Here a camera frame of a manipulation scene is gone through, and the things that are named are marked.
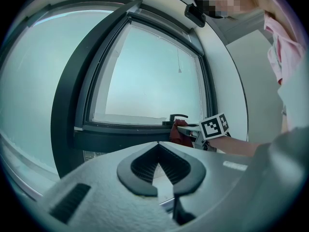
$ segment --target red object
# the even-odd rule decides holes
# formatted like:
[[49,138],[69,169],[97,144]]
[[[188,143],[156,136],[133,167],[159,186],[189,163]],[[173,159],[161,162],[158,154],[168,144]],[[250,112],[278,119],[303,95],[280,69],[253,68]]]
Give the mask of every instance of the red object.
[[170,131],[169,140],[172,143],[193,148],[192,141],[189,136],[183,135],[177,129],[178,126],[187,126],[188,123],[182,119],[176,119],[172,130]]

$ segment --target white wall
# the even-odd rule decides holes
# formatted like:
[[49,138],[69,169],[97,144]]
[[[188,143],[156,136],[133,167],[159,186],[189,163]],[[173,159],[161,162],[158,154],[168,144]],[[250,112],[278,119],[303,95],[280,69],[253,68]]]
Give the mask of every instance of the white wall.
[[231,136],[247,140],[247,110],[236,66],[214,30],[206,24],[196,28],[208,59],[215,84],[218,112],[225,113]]
[[256,30],[226,46],[245,89],[249,113],[249,141],[271,142],[281,131],[280,85],[267,58],[271,47]]

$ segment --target pink shirt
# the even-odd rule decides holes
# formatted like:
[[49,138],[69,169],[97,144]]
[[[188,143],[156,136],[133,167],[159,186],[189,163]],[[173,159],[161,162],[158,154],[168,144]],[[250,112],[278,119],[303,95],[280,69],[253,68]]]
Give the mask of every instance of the pink shirt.
[[274,44],[268,51],[268,59],[277,81],[285,83],[294,73],[308,45],[308,36],[299,18],[286,0],[273,0],[289,21],[296,41],[291,40],[283,26],[265,13],[264,29],[271,32]]

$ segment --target white label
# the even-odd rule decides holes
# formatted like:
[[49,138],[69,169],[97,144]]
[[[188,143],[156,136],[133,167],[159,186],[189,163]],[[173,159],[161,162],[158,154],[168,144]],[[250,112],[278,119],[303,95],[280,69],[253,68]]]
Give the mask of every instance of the white label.
[[223,166],[228,167],[228,168],[237,169],[237,170],[240,170],[240,171],[246,171],[246,169],[248,167],[247,165],[238,164],[238,163],[234,163],[234,162],[230,162],[230,161],[224,161]]

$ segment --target person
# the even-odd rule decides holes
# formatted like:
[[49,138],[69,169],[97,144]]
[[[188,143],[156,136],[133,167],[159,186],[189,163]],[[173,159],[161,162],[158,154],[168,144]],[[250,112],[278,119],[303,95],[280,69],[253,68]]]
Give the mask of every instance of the person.
[[[295,72],[305,55],[308,35],[299,18],[286,0],[194,0],[197,7],[213,18],[231,18],[232,15],[264,10],[264,29],[273,34],[274,44],[268,51],[270,65],[277,81],[283,85]],[[292,121],[282,111],[282,130],[293,127]],[[209,144],[225,153],[253,156],[260,144],[249,143],[231,137],[210,139]]]

